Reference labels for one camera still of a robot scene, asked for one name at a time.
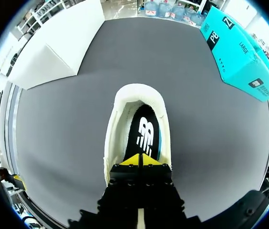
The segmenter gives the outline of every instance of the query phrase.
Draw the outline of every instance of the new balance logo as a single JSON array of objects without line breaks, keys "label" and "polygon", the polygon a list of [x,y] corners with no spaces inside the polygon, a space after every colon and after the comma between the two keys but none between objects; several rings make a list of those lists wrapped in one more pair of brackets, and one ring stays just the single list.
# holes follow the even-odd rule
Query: new balance logo
[{"label": "new balance logo", "polygon": [[137,138],[136,144],[140,144],[140,147],[144,150],[144,152],[151,156],[152,149],[150,149],[150,147],[153,145],[154,127],[151,122],[147,122],[145,117],[140,119],[139,133],[141,136]]}]

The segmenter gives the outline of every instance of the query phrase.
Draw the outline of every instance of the wall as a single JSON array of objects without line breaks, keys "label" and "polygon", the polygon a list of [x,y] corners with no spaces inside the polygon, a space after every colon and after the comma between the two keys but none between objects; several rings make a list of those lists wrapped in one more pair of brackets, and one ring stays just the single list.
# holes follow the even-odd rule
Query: wall
[{"label": "wall", "polygon": [[246,0],[229,0],[222,10],[238,21],[244,28],[257,14],[256,9]]}]

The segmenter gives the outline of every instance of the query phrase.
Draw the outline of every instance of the white foam block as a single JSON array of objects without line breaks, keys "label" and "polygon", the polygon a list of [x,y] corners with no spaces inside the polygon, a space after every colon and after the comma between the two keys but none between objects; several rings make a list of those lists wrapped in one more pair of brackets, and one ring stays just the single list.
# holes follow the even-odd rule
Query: white foam block
[{"label": "white foam block", "polygon": [[86,0],[48,20],[20,53],[9,81],[23,89],[74,76],[104,22],[100,1]]}]

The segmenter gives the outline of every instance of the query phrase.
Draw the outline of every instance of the water bottle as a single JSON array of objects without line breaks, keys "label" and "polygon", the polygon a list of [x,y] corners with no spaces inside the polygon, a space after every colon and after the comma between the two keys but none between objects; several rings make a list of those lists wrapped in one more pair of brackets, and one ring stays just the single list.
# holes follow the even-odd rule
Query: water bottle
[{"label": "water bottle", "polygon": [[190,25],[192,26],[201,26],[202,22],[205,20],[205,17],[201,14],[192,14]]},{"label": "water bottle", "polygon": [[184,7],[181,3],[172,8],[171,18],[175,21],[182,21],[184,16]]},{"label": "water bottle", "polygon": [[191,22],[191,16],[192,14],[195,14],[197,13],[193,7],[190,7],[190,8],[186,8],[185,9],[185,13],[184,13],[184,17],[183,17],[183,20],[186,22],[186,23],[190,23]]},{"label": "water bottle", "polygon": [[171,5],[167,3],[167,0],[159,4],[158,17],[159,18],[169,18],[171,14]]},{"label": "water bottle", "polygon": [[158,4],[154,2],[154,0],[150,0],[145,3],[145,15],[147,17],[155,17],[157,16]]}]

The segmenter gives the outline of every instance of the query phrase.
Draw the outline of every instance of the black label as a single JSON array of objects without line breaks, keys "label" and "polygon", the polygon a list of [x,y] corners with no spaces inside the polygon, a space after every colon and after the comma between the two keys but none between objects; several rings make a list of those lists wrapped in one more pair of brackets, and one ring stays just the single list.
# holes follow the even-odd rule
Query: black label
[{"label": "black label", "polygon": [[231,30],[234,26],[234,23],[228,17],[224,17],[222,21],[228,26],[229,30]]},{"label": "black label", "polygon": [[263,84],[264,84],[264,82],[260,78],[258,78],[258,79],[256,79],[256,80],[254,80],[254,81],[252,81],[252,82],[249,83],[249,85],[252,88],[256,88],[256,87],[261,86]]},{"label": "black label", "polygon": [[207,39],[207,44],[211,51],[214,49],[218,40],[219,40],[219,36],[214,31],[212,31],[209,38]]}]

